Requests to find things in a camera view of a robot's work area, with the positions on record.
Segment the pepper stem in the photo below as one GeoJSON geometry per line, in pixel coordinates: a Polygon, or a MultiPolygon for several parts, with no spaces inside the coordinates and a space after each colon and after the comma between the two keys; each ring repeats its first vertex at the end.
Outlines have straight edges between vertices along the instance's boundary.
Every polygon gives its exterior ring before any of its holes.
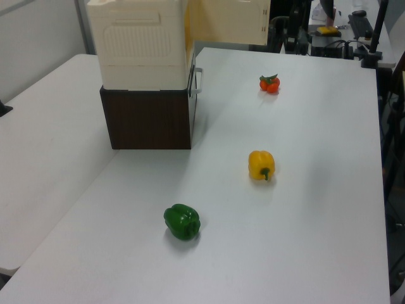
{"type": "Polygon", "coordinates": [[[263,168],[263,169],[260,170],[260,174],[262,174],[262,175],[265,176],[265,180],[266,180],[266,181],[268,181],[268,174],[269,174],[269,172],[270,172],[270,169],[269,169],[269,168],[263,168]]]}

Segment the yellow object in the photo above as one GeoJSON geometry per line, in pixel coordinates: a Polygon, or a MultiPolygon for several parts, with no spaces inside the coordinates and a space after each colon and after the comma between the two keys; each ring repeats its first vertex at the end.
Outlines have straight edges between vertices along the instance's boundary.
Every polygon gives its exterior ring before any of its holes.
{"type": "Polygon", "coordinates": [[[318,27],[316,29],[321,35],[333,35],[339,33],[335,27],[318,27]]]}
{"type": "Polygon", "coordinates": [[[249,154],[249,175],[253,179],[265,179],[274,174],[275,164],[273,155],[267,151],[253,151],[249,154]]]}

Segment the red tomato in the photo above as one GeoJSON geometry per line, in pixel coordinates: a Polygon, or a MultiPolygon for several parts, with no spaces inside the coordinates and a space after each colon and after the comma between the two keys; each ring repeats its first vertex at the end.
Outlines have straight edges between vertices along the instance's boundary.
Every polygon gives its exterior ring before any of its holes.
{"type": "Polygon", "coordinates": [[[276,83],[278,86],[280,86],[280,79],[278,79],[277,77],[274,78],[272,81],[273,81],[274,83],[276,83]]]}
{"type": "Polygon", "coordinates": [[[268,85],[267,93],[274,94],[277,93],[277,91],[278,91],[278,84],[273,83],[268,85]]]}
{"type": "Polygon", "coordinates": [[[260,80],[260,88],[265,91],[265,90],[267,90],[267,87],[268,87],[267,81],[260,80]]]}

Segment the dark brown box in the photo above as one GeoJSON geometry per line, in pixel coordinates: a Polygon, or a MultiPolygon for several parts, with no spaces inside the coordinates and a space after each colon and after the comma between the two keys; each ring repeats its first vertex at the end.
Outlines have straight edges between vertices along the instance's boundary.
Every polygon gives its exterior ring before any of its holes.
{"type": "Polygon", "coordinates": [[[191,149],[197,94],[100,89],[113,149],[191,149]]]}

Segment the table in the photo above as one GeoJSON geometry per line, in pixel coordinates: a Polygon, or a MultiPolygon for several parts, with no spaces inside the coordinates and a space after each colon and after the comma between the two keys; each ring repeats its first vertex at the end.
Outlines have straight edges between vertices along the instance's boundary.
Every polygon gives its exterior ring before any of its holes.
{"type": "Polygon", "coordinates": [[[0,118],[0,273],[13,275],[116,151],[97,56],[78,55],[0,118]]]}
{"type": "MultiPolygon", "coordinates": [[[[311,15],[309,17],[309,24],[320,24],[324,25],[325,22],[321,22],[318,20],[312,20],[312,11],[313,9],[319,4],[320,0],[314,0],[311,4],[311,15]]],[[[336,17],[335,17],[335,26],[339,25],[347,25],[349,22],[349,15],[353,11],[357,10],[365,10],[367,12],[367,19],[370,22],[371,26],[375,27],[375,22],[377,21],[378,10],[380,9],[380,5],[377,0],[365,0],[364,5],[362,6],[353,6],[352,0],[334,0],[334,4],[336,6],[336,17]]],[[[353,40],[353,31],[351,28],[347,30],[340,30],[342,32],[342,39],[343,40],[353,40]]],[[[377,46],[377,51],[382,52],[383,58],[378,62],[379,68],[395,68],[396,59],[394,56],[394,52],[392,51],[390,39],[387,33],[387,29],[385,28],[385,24],[381,29],[381,35],[379,40],[379,45],[377,46]]],[[[356,43],[352,43],[351,46],[356,48],[356,43]]]]}
{"type": "Polygon", "coordinates": [[[197,66],[192,149],[120,151],[0,303],[389,303],[375,71],[206,48],[197,66]],[[248,176],[255,149],[271,182],[248,176]],[[166,228],[175,203],[198,238],[166,228]]]}

